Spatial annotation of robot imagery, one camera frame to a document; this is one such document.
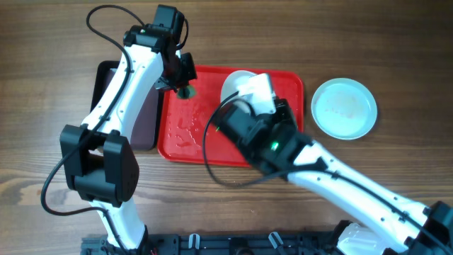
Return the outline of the green yellow sponge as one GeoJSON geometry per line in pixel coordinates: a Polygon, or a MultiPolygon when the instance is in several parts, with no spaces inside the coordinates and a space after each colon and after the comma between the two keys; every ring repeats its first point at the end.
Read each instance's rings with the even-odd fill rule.
{"type": "Polygon", "coordinates": [[[193,86],[188,85],[180,88],[177,93],[179,99],[190,99],[196,95],[196,90],[193,86]]]}

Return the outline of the white plate with stain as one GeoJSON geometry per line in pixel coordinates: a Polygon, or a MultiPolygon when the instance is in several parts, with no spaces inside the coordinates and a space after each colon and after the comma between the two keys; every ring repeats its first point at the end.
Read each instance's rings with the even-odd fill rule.
{"type": "Polygon", "coordinates": [[[256,73],[238,70],[232,72],[224,81],[220,94],[220,102],[225,101],[234,93],[238,93],[234,98],[241,98],[246,102],[250,102],[250,96],[246,94],[250,87],[250,78],[256,76],[256,73]]]}

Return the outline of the light blue plate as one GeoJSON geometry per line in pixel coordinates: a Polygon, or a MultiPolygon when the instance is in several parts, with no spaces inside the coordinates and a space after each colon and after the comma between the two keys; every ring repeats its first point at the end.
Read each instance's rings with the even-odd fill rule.
{"type": "Polygon", "coordinates": [[[324,82],[311,101],[314,122],[339,140],[365,136],[377,122],[378,108],[372,93],[358,81],[335,78],[324,82]]]}

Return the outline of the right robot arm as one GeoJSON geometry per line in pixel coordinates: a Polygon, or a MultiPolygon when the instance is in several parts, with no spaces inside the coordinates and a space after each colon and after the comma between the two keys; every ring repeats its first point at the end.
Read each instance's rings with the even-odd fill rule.
{"type": "Polygon", "coordinates": [[[260,113],[241,99],[224,101],[208,123],[262,173],[319,194],[357,219],[338,225],[339,254],[451,254],[452,207],[428,207],[380,186],[298,131],[287,102],[260,113]]]}

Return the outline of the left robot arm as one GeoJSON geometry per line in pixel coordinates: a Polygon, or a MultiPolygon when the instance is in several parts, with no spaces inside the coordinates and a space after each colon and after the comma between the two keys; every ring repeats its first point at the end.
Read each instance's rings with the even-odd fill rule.
{"type": "Polygon", "coordinates": [[[191,54],[181,53],[187,30],[185,16],[166,5],[158,5],[152,23],[132,26],[118,46],[116,73],[94,109],[60,135],[67,185],[89,202],[89,211],[98,211],[108,231],[108,252],[153,252],[132,198],[139,165],[130,138],[151,90],[178,92],[196,79],[191,54]]]}

